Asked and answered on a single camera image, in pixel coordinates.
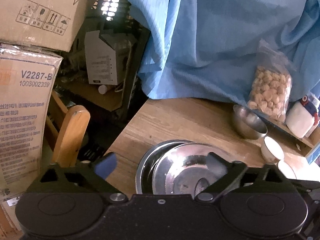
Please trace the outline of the clear bag of snacks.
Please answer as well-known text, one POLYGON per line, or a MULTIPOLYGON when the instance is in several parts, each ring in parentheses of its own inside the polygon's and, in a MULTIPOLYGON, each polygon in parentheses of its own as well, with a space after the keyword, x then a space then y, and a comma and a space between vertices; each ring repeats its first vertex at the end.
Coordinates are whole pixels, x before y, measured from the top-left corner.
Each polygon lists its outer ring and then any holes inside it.
POLYGON ((292 62, 263 39, 257 51, 257 67, 249 94, 248 107, 278 122, 286 118, 292 88, 292 62))

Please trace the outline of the upper cardboard box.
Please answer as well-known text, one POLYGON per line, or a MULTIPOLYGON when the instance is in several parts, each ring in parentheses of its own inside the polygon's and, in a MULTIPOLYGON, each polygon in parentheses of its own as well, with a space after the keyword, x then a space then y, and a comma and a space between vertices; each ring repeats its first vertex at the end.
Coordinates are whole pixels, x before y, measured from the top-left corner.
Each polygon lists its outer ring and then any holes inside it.
POLYGON ((96 0, 1 0, 1 41, 70 51, 96 0))

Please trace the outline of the shiny steel plate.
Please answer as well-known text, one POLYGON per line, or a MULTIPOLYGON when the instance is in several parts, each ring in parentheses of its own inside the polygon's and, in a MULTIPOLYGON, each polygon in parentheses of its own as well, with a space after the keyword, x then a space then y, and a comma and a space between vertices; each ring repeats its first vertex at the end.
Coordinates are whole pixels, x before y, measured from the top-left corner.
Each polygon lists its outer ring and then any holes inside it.
POLYGON ((152 176, 153 194, 195 194, 214 182, 208 155, 214 152, 228 162, 235 158, 223 149, 190 142, 170 149, 158 161, 152 176))

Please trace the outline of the wooden chair back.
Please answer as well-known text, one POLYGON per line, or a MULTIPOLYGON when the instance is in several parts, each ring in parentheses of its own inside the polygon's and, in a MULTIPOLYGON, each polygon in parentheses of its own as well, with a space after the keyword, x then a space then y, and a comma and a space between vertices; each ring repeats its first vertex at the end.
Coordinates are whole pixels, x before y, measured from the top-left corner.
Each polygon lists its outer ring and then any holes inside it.
POLYGON ((76 165, 78 153, 90 120, 82 105, 70 108, 52 91, 46 116, 44 137, 53 151, 52 162, 61 167, 76 165))

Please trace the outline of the deep steel bowl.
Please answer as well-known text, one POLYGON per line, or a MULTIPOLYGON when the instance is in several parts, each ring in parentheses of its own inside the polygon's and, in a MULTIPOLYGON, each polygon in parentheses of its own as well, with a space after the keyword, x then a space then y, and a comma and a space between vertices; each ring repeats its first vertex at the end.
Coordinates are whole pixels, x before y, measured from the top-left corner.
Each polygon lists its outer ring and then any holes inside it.
POLYGON ((263 120, 250 109, 240 105, 233 105, 232 125, 240 136, 249 140, 258 140, 268 133, 263 120))

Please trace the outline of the wooden desk shelf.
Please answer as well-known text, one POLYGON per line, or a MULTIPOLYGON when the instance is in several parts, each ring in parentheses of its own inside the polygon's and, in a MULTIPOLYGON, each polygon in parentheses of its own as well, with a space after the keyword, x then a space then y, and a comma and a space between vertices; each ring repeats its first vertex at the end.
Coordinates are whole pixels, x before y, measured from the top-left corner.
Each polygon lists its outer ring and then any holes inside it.
POLYGON ((309 137, 298 138, 283 123, 262 115, 259 117, 267 125, 268 136, 304 157, 319 143, 319 127, 309 137))

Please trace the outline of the white printed small box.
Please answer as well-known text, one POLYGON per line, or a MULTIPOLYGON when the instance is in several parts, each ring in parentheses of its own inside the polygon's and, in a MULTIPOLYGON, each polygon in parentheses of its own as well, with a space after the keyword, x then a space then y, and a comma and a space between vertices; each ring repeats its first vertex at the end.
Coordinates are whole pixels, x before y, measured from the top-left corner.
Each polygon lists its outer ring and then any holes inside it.
POLYGON ((122 83, 131 48, 131 37, 124 33, 87 32, 85 58, 89 84, 116 86, 122 83))

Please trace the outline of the white red-rimmed ceramic bowl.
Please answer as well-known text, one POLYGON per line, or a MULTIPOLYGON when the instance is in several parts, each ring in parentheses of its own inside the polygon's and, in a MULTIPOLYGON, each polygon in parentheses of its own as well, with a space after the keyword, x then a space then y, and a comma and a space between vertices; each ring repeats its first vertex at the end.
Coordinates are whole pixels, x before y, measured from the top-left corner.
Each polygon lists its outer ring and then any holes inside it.
POLYGON ((277 163, 285 159, 281 146, 269 136, 264 137, 260 149, 261 155, 267 163, 277 163))

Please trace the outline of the V2287-B cardboard box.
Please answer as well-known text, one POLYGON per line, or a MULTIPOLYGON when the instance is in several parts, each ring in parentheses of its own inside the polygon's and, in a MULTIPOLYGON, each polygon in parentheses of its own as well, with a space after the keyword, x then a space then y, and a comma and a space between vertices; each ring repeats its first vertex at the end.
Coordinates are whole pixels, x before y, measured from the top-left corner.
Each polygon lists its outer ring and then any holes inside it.
POLYGON ((1 44, 1 200, 24 192, 40 172, 48 105, 62 57, 1 44))

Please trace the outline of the white jar blue lid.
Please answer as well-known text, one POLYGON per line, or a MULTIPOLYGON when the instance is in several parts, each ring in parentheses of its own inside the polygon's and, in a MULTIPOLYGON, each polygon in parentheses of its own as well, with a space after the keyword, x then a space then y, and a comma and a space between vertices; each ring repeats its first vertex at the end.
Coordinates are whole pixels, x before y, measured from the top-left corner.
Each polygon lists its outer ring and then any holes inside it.
POLYGON ((303 138, 319 122, 319 99, 309 92, 295 102, 287 113, 285 124, 294 136, 303 138))

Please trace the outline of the light blue cloth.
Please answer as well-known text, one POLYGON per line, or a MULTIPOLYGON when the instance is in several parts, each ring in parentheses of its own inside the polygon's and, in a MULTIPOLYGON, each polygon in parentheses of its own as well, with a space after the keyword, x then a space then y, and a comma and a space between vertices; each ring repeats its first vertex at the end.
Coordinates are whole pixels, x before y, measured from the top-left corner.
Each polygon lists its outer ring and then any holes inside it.
POLYGON ((138 75, 151 99, 245 104, 260 40, 292 62, 290 100, 319 94, 319 0, 128 0, 151 31, 138 75))

